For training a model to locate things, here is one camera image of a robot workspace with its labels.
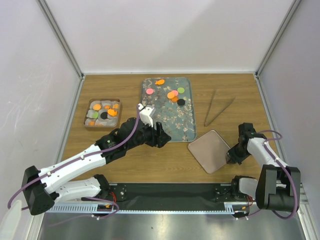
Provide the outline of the brown translucent box lid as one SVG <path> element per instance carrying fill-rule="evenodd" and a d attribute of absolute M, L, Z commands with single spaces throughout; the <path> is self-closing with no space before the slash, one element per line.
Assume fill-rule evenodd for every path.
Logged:
<path fill-rule="evenodd" d="M 216 130 L 198 137 L 187 148 L 207 174 L 213 174 L 227 164 L 230 146 Z"/>

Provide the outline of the orange fish cookie bottom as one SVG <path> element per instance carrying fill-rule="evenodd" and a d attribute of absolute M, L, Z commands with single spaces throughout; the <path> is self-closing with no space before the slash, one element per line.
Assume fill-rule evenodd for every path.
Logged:
<path fill-rule="evenodd" d="M 118 115 L 118 111 L 110 108 L 107 110 L 107 114 L 111 117 L 116 117 Z"/>

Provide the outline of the black round cookie bottom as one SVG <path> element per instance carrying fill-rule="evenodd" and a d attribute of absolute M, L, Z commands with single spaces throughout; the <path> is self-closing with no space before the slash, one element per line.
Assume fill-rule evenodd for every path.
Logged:
<path fill-rule="evenodd" d="M 108 118 L 108 113 L 107 112 L 102 112 L 100 114 L 100 118 L 103 119 L 103 120 L 106 120 Z"/>

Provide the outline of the clear box with paper cups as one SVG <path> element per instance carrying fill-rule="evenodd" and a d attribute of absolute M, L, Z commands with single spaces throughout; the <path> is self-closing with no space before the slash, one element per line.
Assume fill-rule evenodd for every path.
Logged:
<path fill-rule="evenodd" d="M 121 114 L 122 102 L 119 98 L 91 98 L 83 126 L 88 131 L 112 131 L 119 127 Z"/>

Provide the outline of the green round cookie bottom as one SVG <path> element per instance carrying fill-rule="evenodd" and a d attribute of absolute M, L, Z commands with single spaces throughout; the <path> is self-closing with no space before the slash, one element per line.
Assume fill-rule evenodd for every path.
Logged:
<path fill-rule="evenodd" d="M 94 112 L 94 114 L 92 115 L 92 117 L 94 118 L 94 119 L 97 119 L 98 118 L 98 116 L 99 116 L 99 113 L 96 111 L 96 112 Z"/>

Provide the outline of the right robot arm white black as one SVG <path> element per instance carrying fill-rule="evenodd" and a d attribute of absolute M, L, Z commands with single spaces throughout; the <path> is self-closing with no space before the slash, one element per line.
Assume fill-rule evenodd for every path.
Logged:
<path fill-rule="evenodd" d="M 249 156 L 261 166 L 258 179 L 237 175 L 231 181 L 230 195 L 236 201 L 251 197 L 260 210 L 294 215 L 300 206 L 301 172 L 289 166 L 271 148 L 264 131 L 252 123 L 238 126 L 238 143 L 227 152 L 228 162 L 242 164 Z"/>

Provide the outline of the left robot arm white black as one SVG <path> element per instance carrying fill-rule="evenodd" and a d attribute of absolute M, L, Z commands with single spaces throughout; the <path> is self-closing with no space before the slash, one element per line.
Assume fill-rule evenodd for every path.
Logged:
<path fill-rule="evenodd" d="M 131 117 L 84 151 L 59 164 L 42 169 L 34 165 L 28 167 L 22 180 L 26 209 L 33 216 L 45 213 L 62 198 L 64 185 L 75 177 L 120 159 L 128 150 L 140 145 L 162 148 L 171 139 L 161 122 L 150 126 Z"/>

